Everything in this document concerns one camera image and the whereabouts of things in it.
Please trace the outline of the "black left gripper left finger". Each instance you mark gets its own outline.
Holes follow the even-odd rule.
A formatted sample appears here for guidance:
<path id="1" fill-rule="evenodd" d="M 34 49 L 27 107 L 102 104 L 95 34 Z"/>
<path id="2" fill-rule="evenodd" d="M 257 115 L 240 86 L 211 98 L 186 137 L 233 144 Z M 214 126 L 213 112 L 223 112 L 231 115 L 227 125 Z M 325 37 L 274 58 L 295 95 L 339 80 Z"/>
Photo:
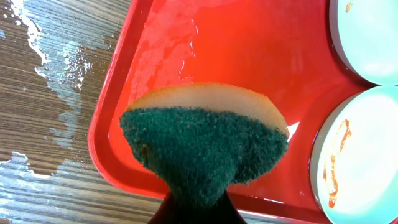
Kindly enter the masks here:
<path id="1" fill-rule="evenodd" d="M 175 199 L 174 194 L 169 192 L 154 216 L 147 222 L 148 224 L 181 224 L 182 208 Z"/>

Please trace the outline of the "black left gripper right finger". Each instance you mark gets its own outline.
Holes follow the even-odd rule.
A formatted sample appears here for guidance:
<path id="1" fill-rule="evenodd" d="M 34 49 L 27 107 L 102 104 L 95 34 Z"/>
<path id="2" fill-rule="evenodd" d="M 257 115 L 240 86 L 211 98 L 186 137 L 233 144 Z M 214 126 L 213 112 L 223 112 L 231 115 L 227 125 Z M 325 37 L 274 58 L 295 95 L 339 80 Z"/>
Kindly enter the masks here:
<path id="1" fill-rule="evenodd" d="M 246 224 L 225 191 L 214 207 L 214 221 L 220 224 Z"/>

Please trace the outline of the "green orange sponge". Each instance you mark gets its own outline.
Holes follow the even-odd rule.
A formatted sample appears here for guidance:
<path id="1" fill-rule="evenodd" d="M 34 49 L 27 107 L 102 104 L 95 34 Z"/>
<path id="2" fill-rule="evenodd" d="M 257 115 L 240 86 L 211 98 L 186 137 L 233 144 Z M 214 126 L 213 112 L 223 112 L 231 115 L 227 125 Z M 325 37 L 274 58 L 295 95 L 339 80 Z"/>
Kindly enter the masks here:
<path id="1" fill-rule="evenodd" d="M 213 207 L 229 185 L 268 173 L 289 144 L 287 123 L 268 97 L 220 83 L 151 91 L 119 125 L 136 160 L 178 203 L 199 210 Z"/>

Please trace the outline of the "white plate top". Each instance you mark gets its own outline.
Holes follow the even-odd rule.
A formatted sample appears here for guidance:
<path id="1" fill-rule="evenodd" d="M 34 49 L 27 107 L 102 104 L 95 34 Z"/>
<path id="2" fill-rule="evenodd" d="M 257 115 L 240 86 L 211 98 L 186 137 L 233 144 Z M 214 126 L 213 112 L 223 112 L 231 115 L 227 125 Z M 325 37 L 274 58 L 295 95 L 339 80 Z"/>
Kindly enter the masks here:
<path id="1" fill-rule="evenodd" d="M 333 45 L 352 72 L 397 85 L 397 0 L 330 0 Z"/>

